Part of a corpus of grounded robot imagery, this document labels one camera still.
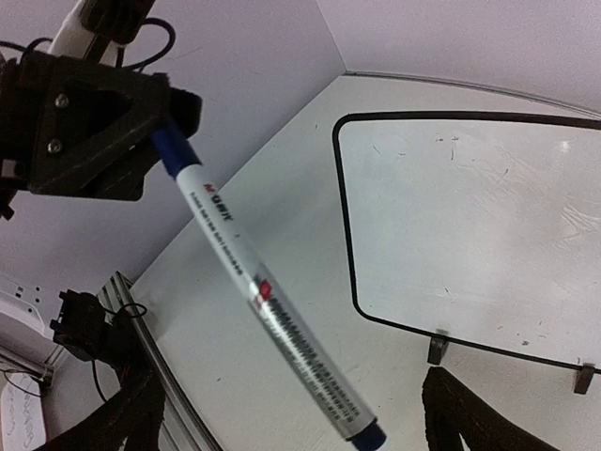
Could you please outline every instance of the bolt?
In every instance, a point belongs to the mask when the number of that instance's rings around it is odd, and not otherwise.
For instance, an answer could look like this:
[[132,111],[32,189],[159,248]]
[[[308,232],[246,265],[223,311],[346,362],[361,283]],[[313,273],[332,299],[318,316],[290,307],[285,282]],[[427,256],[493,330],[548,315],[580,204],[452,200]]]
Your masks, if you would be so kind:
[[69,97],[65,94],[59,94],[56,96],[56,99],[54,99],[54,106],[60,109],[67,108],[69,106]]
[[50,143],[48,143],[48,153],[51,155],[55,155],[56,153],[60,153],[63,149],[63,143],[60,142],[59,139],[53,139]]

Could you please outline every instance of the blue marker cap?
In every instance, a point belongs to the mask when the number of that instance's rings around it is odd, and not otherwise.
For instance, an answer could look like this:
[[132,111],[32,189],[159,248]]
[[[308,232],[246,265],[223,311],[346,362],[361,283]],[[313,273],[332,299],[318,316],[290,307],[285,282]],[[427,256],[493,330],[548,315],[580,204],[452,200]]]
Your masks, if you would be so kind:
[[378,420],[374,420],[367,428],[352,436],[349,441],[359,451],[376,451],[386,442],[386,434],[378,426]]
[[152,133],[151,139],[152,144],[161,156],[167,173],[172,178],[177,177],[179,171],[188,166],[202,164],[184,133],[171,118],[166,121],[163,127]]

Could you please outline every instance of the white table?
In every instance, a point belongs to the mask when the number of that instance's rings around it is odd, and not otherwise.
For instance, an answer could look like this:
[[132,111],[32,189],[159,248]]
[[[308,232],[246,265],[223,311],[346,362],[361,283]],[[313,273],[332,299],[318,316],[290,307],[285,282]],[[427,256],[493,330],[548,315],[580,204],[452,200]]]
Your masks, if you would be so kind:
[[[290,299],[377,413],[391,450],[426,449],[421,385],[428,339],[370,322],[352,305],[331,131],[348,113],[426,109],[569,114],[484,91],[341,77],[222,190]],[[224,449],[350,449],[270,343],[196,224],[169,244],[133,294],[149,307],[146,323],[162,355]],[[443,364],[551,444],[599,447],[595,380],[579,397],[572,371],[455,346]]]

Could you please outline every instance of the whiteboard marker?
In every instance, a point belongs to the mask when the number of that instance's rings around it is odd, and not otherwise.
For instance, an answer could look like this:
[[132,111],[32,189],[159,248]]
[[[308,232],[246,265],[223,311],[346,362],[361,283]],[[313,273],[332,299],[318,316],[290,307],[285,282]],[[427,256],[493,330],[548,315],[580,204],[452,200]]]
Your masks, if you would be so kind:
[[205,167],[172,120],[152,135],[196,221],[277,348],[340,435],[360,451],[386,441],[376,416],[321,348],[234,223]]

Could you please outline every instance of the red logo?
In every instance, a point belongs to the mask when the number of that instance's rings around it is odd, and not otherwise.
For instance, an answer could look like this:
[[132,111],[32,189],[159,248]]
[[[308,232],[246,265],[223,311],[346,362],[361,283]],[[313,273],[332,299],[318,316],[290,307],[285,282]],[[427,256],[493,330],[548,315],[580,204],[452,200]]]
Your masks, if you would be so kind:
[[268,301],[270,299],[270,297],[271,297],[271,284],[267,280],[264,280],[263,282],[261,282],[261,285],[259,286],[259,293],[261,294],[261,297],[265,301]]

